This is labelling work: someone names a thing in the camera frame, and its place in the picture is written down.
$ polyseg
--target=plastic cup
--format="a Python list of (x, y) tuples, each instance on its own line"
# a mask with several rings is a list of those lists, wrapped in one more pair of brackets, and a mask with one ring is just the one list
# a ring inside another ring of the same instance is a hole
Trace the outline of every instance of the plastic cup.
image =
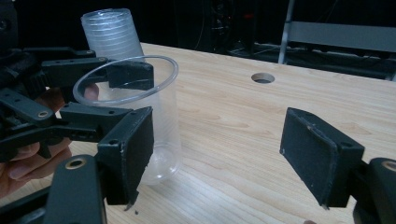
[[(81, 25), (88, 45), (96, 52), (97, 57), (119, 60), (144, 55), (131, 12), (127, 8), (109, 8), (86, 13), (81, 17)], [(110, 46), (114, 46), (117, 53), (108, 52), (111, 50)]]
[[(136, 70), (136, 66), (131, 64), (138, 64), (139, 69), (147, 68), (145, 71), (148, 72)], [(177, 63), (168, 57), (127, 58), (92, 70), (73, 89), (76, 100), (84, 105), (132, 109), (152, 107), (154, 149), (141, 180), (146, 185), (156, 185), (170, 178), (182, 163), (176, 99), (177, 73)], [(85, 88), (91, 84), (99, 87), (97, 100), (84, 97)]]

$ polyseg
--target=wood grain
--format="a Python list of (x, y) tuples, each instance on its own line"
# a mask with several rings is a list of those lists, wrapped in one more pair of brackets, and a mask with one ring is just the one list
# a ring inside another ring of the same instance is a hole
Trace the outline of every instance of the wood grain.
[[(177, 108), (183, 166), (140, 186), (135, 206), (107, 206), (108, 223), (353, 223), (347, 208), (320, 206), (279, 154), (288, 107), (312, 112), (366, 147), (363, 159), (396, 160), (396, 83), (144, 44), (179, 65)], [(269, 84), (251, 79), (275, 77)], [(73, 143), (75, 154), (95, 145)], [(0, 201), (47, 186), (35, 180)]]

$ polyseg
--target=light wood surface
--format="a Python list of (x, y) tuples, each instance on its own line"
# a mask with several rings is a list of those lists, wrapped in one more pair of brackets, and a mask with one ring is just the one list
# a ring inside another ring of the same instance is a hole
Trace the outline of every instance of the light wood surface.
[[(107, 206), (108, 223), (353, 223), (325, 211), (279, 154), (287, 107), (316, 114), (366, 147), (364, 160), (396, 160), (396, 83), (143, 44), (177, 61), (183, 166), (158, 186), (140, 186), (135, 206)], [(252, 80), (268, 73), (270, 84)], [(75, 154), (95, 144), (73, 143)], [(0, 205), (50, 184), (34, 180)]]

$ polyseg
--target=finger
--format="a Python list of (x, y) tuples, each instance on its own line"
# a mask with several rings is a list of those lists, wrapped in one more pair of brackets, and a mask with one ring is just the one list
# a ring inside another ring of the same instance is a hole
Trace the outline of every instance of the finger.
[(91, 84), (85, 89), (84, 97), (89, 100), (98, 100), (99, 87), (96, 84)]
[(58, 153), (54, 158), (52, 158), (52, 160), (36, 168), (29, 174), (24, 175), (21, 178), (17, 179), (17, 181), (26, 181), (26, 180), (46, 177), (55, 171), (59, 163), (70, 158), (71, 156), (72, 156), (72, 152), (70, 151), (70, 148), (67, 147), (64, 150), (62, 150), (60, 153)]
[(18, 161), (18, 160), (29, 158), (29, 157), (35, 155), (39, 149), (40, 149), (39, 143), (33, 143), (26, 147), (20, 147), (20, 148), (18, 148), (18, 155), (16, 157), (14, 157), (12, 160)]
[(35, 101), (50, 108), (52, 111), (58, 111), (64, 106), (64, 98), (59, 88), (51, 88), (45, 91)]
[(12, 161), (9, 165), (8, 176), (11, 179), (20, 179), (24, 175), (29, 174), (36, 168), (46, 164), (53, 159), (58, 153), (66, 149), (70, 144), (70, 139), (65, 138), (60, 144), (49, 146), (49, 152), (51, 154), (50, 159), (44, 159), (41, 156), (35, 154), (30, 158), (26, 158), (21, 161)]

